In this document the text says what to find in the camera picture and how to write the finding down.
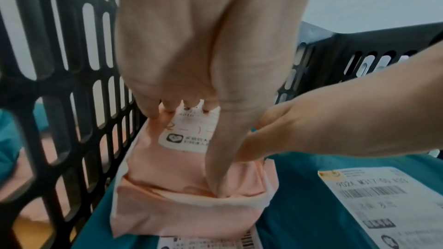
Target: forearm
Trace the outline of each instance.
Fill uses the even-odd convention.
[[[340,137],[347,138],[337,140],[343,143],[341,154],[389,156],[443,148],[443,43],[346,86],[352,89],[347,93],[352,105],[337,120],[346,131]]]

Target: label on pink package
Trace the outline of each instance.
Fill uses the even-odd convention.
[[[174,118],[160,135],[162,146],[184,152],[205,154],[217,126],[220,108],[204,113],[203,101],[195,108],[177,108]]]

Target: pink plastic mailer bag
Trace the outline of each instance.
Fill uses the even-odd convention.
[[[273,160],[234,163],[229,197],[209,190],[204,157],[220,109],[202,104],[176,113],[160,105],[129,148],[115,177],[114,237],[124,234],[239,239],[254,225],[278,188]]]

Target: white label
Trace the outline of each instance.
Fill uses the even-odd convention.
[[[241,240],[224,241],[203,238],[161,237],[157,249],[263,249],[253,226]]]
[[[177,108],[174,118],[158,142],[170,149],[205,154],[217,126],[220,108],[203,113],[203,101],[195,108]]]
[[[443,248],[443,196],[393,167],[318,172],[382,249]]]

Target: black plastic crate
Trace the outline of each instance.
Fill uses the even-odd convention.
[[[68,70],[63,66],[62,54],[50,0],[16,0],[24,26],[36,80],[20,71],[3,19],[0,20],[0,108],[13,113],[34,177],[7,199],[0,201],[0,242],[4,248],[20,248],[12,225],[20,211],[32,200],[41,197],[53,235],[44,248],[69,248],[73,228],[79,232],[105,192],[106,183],[113,179],[127,149],[146,118],[124,87],[124,107],[115,98],[116,114],[110,113],[108,81],[118,85],[120,76],[115,61],[106,62],[102,16],[109,13],[114,25],[116,0],[56,0]],[[99,69],[90,66],[84,32],[82,8],[85,3],[94,7]],[[355,34],[337,34],[317,26],[302,23],[299,30],[298,51],[287,82],[276,95],[283,102],[325,85],[331,85],[380,70],[413,55],[442,39],[443,23],[426,24],[390,30]],[[111,33],[114,53],[114,35]],[[92,88],[101,81],[105,123],[96,125]],[[70,95],[75,100],[76,116]],[[120,96],[120,88],[115,87]],[[58,160],[46,161],[36,122],[32,115],[34,104],[42,97],[48,116]],[[76,136],[78,127],[80,139]],[[113,128],[117,126],[118,150],[109,153],[110,166],[101,169],[99,142],[107,136],[108,151],[113,151]],[[123,131],[126,141],[123,142]],[[89,187],[85,184],[82,160],[85,159]],[[63,175],[71,211],[64,217],[55,191],[57,180]]]

